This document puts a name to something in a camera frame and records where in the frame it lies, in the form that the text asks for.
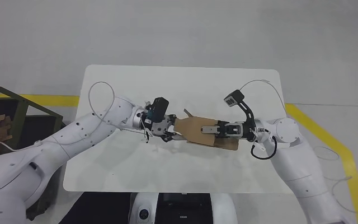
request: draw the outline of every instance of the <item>black panel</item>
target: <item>black panel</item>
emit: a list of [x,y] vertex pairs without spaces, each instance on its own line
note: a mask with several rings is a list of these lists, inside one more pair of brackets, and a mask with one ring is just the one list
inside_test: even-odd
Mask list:
[[13,120],[17,109],[18,101],[12,98],[0,98],[0,115],[10,116]]
[[210,194],[160,193],[155,224],[213,224]]
[[18,148],[25,148],[37,140],[43,140],[54,133],[56,117],[51,115],[26,116]]

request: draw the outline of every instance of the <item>black cable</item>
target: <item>black cable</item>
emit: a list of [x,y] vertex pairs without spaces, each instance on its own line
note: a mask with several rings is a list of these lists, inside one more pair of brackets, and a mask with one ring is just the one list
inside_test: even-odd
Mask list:
[[256,156],[256,155],[253,153],[253,149],[255,148],[255,145],[254,145],[254,144],[252,145],[252,148],[251,148],[251,155],[252,155],[253,157],[259,159],[259,160],[269,160],[269,159],[271,159],[271,158],[276,154],[276,151],[277,151],[277,141],[276,141],[275,136],[272,136],[272,139],[273,139],[274,142],[275,142],[275,149],[274,149],[274,152],[272,153],[271,156],[264,157],[264,158]]

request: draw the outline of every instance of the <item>floor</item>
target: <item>floor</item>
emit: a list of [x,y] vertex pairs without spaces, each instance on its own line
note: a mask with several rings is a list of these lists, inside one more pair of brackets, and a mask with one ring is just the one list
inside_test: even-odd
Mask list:
[[[285,102],[358,163],[356,0],[4,0],[0,30],[1,85],[18,94],[79,95],[90,64],[275,69]],[[68,122],[76,115],[51,109]],[[340,162],[322,166],[329,177],[345,175]],[[347,185],[335,191],[353,209]],[[33,223],[58,223],[79,195],[61,189]],[[239,223],[305,223],[293,196],[233,197]]]

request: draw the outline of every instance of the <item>cable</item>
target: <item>cable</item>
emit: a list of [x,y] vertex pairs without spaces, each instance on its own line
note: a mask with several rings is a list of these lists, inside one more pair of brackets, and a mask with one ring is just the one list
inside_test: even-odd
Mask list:
[[327,149],[327,150],[333,152],[333,153],[336,154],[336,156],[337,156],[336,158],[323,158],[323,157],[317,156],[317,154],[316,154],[316,156],[317,156],[318,158],[320,158],[321,160],[335,161],[335,160],[339,160],[339,159],[340,159],[340,156],[338,155],[338,153],[335,152],[335,151],[333,151],[333,150],[331,150],[330,148],[327,148],[327,147],[325,147],[325,146],[316,146],[316,147],[313,148],[313,150],[315,150],[316,148],[325,148],[325,149]]
[[[329,150],[329,151],[331,151],[331,152],[333,152],[334,154],[337,155],[337,158],[334,158],[334,159],[323,158],[323,157],[320,157],[320,156],[317,156],[317,155],[316,155],[316,156],[317,156],[318,158],[320,158],[321,160],[334,161],[334,160],[339,160],[339,159],[340,159],[339,154],[338,154],[337,152],[331,150],[330,148],[327,148],[327,147],[324,147],[324,146],[316,146],[316,147],[313,148],[313,151],[314,151],[315,148],[324,148],[324,149],[327,149],[327,150]],[[346,208],[343,204],[341,204],[341,202],[338,201],[338,199],[336,198],[335,193],[334,193],[335,187],[336,187],[340,182],[348,181],[349,179],[352,179],[352,176],[346,176],[345,178],[341,178],[341,179],[333,179],[333,178],[328,178],[328,177],[326,177],[326,176],[323,176],[323,177],[324,177],[325,179],[327,179],[327,180],[336,181],[336,183],[335,183],[335,184],[333,185],[333,187],[332,187],[331,192],[332,192],[332,195],[333,195],[333,197],[335,198],[337,204],[338,204],[339,206],[341,206],[344,210],[347,210],[347,211],[352,212],[352,213],[358,213],[357,211],[350,210],[349,208]]]
[[333,195],[333,197],[335,198],[335,200],[336,200],[336,202],[343,208],[343,209],[345,209],[345,210],[347,210],[347,211],[349,211],[349,212],[352,212],[352,213],[358,213],[357,211],[354,211],[354,210],[350,210],[349,208],[346,208],[343,204],[341,204],[341,202],[339,202],[338,200],[337,200],[337,198],[336,198],[336,196],[335,196],[335,192],[333,191],[334,189],[335,189],[335,187],[340,183],[340,182],[342,182],[342,181],[347,181],[347,180],[349,180],[349,179],[352,179],[352,176],[347,176],[347,177],[345,177],[345,178],[342,178],[342,179],[340,179],[339,181],[337,181],[334,185],[333,185],[333,187],[332,187],[332,195]]
[[268,156],[268,157],[258,157],[256,156],[254,153],[253,153],[253,149],[255,148],[255,145],[253,144],[252,145],[252,148],[251,148],[251,155],[259,160],[269,160],[271,159],[275,154],[276,154],[276,151],[277,151],[277,141],[276,141],[276,138],[275,136],[272,136],[272,139],[274,140],[275,142],[275,149],[274,149],[274,152],[271,154],[271,156]]
[[[91,102],[91,91],[92,91],[92,88],[93,88],[95,85],[99,84],[99,83],[104,83],[104,84],[108,85],[108,86],[111,88],[111,91],[112,91],[112,102],[111,102],[110,107],[108,108],[108,110],[107,110],[107,111],[105,112],[105,114],[103,115],[103,118],[101,118],[101,117],[95,112],[95,110],[94,110],[94,108],[93,108],[93,106],[92,106],[92,102]],[[104,120],[105,120],[105,117],[106,117],[106,115],[109,113],[110,109],[113,107],[113,104],[114,104],[114,101],[115,101],[115,91],[114,91],[113,87],[112,87],[108,82],[99,81],[99,82],[95,82],[95,83],[89,88],[87,95],[88,95],[88,103],[89,103],[89,106],[90,106],[90,108],[91,108],[93,114],[94,114],[95,116],[97,116],[97,117],[99,118],[99,120],[100,120],[100,122],[99,122],[99,124],[97,125],[97,127],[96,127],[90,134],[88,134],[89,136],[91,136],[91,134],[94,133],[94,132],[99,128],[99,126],[101,125],[101,123],[102,123],[102,122],[105,122],[105,121],[104,121]],[[135,130],[130,130],[130,129],[118,127],[117,125],[114,125],[114,124],[109,124],[109,125],[111,125],[111,126],[113,126],[113,127],[115,127],[115,128],[118,128],[119,130],[126,130],[126,131],[128,131],[128,132],[134,132],[134,133],[140,133],[140,134],[142,134],[142,132],[140,132],[140,131],[135,131]],[[80,141],[82,141],[82,140],[83,140],[83,139],[80,139],[80,140],[75,141],[75,142],[72,142],[72,143],[60,143],[60,142],[58,142],[58,141],[57,141],[57,142],[43,141],[43,142],[50,142],[50,143],[55,143],[55,144],[67,146],[67,145],[70,145],[70,144],[75,144],[75,143],[80,142]]]
[[22,148],[20,150],[14,150],[13,148],[11,148],[10,146],[8,146],[7,144],[3,143],[3,142],[0,142],[0,144],[2,144],[3,146],[5,146],[6,148],[8,148],[10,151],[12,152],[18,152],[18,151],[22,151],[22,150],[26,150],[28,149],[30,146],[26,147],[26,148]]
[[284,108],[284,110],[285,110],[285,113],[287,113],[286,112],[286,108],[285,108],[285,104],[284,104],[284,101],[282,100],[282,98],[281,98],[281,96],[280,96],[280,94],[279,94],[279,92],[278,92],[278,90],[270,83],[270,81],[269,80],[251,80],[251,81],[249,81],[249,82],[247,82],[247,83],[245,83],[239,90],[241,91],[242,90],[242,88],[244,88],[247,84],[249,84],[249,83],[251,83],[251,82],[263,82],[263,83],[266,83],[266,84],[269,84],[272,88],[274,88],[274,90],[276,91],[276,93],[277,93],[277,95],[278,95],[278,97],[280,98],[280,101],[281,101],[281,105],[282,105],[282,107]]

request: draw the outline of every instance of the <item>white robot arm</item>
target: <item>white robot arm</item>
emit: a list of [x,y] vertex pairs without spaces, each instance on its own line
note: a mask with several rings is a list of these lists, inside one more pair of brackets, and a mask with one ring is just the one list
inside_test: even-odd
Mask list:
[[89,113],[33,146],[1,155],[0,223],[25,223],[26,208],[40,198],[58,168],[113,134],[116,127],[140,129],[134,115],[142,111],[116,97],[108,110]]
[[[247,120],[237,124],[220,122],[219,126],[211,128],[217,128],[215,135],[263,143],[267,153],[274,155],[268,158],[296,195],[309,224],[348,223],[328,191],[317,157],[300,135],[297,124],[288,118],[269,122],[254,120],[242,100],[243,95],[238,90],[225,98],[229,106],[239,105]],[[165,115],[167,106],[168,101],[162,97],[145,108],[116,97],[107,110],[89,113],[33,146],[1,155],[0,223],[23,224],[26,208],[39,199],[52,174],[72,157],[111,135],[116,128],[149,128],[151,135],[165,142],[184,139],[168,131],[176,116]],[[277,148],[277,142],[290,143],[290,147]]]

